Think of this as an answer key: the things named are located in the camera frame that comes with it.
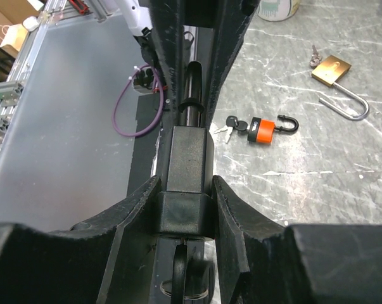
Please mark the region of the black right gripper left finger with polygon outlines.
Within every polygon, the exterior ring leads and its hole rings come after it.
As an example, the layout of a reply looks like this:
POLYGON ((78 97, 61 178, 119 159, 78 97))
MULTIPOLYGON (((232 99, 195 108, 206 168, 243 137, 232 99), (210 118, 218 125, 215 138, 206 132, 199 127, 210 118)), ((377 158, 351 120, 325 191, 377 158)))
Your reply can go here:
POLYGON ((0 223, 0 303, 146 303, 160 190, 152 177, 67 231, 0 223))

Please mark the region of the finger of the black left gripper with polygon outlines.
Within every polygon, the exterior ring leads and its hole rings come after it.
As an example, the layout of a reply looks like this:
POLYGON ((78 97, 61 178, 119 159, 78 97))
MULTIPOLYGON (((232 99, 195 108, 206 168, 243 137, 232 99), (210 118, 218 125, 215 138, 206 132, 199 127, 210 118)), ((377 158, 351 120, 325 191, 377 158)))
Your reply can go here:
POLYGON ((215 2, 212 46, 205 81, 204 124, 210 124, 213 120, 220 91, 259 4, 259 0, 215 2))
POLYGON ((184 90, 184 3, 151 1, 150 15, 156 53, 170 89, 173 124, 179 125, 179 105, 184 90))

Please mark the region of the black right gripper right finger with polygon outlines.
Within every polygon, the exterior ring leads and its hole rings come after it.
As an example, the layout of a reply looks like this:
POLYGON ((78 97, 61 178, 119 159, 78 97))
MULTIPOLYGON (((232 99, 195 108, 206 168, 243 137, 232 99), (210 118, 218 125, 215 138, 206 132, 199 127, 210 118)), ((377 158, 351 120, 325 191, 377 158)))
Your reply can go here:
POLYGON ((382 225, 283 227, 212 187, 222 303, 382 303, 382 225))

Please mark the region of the orange black padlock with keys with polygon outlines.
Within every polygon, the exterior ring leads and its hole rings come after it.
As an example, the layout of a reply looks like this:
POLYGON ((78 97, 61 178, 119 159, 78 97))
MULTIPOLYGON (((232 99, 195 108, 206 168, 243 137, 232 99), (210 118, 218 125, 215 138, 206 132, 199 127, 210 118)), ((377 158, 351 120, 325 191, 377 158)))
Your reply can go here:
POLYGON ((273 121, 264 120, 258 117, 253 117, 251 122, 247 123, 234 115, 230 115, 226 118, 225 126, 215 130, 213 134, 224 132, 225 143, 228 143, 231 138, 231 134, 234 131, 237 131, 240 134, 246 134, 247 141, 250 143, 270 144, 275 132, 294 134, 298 131, 300 124, 297 119, 286 115, 278 115, 277 119, 282 122, 291 123, 293 126, 285 127, 282 125, 276 125, 273 121))

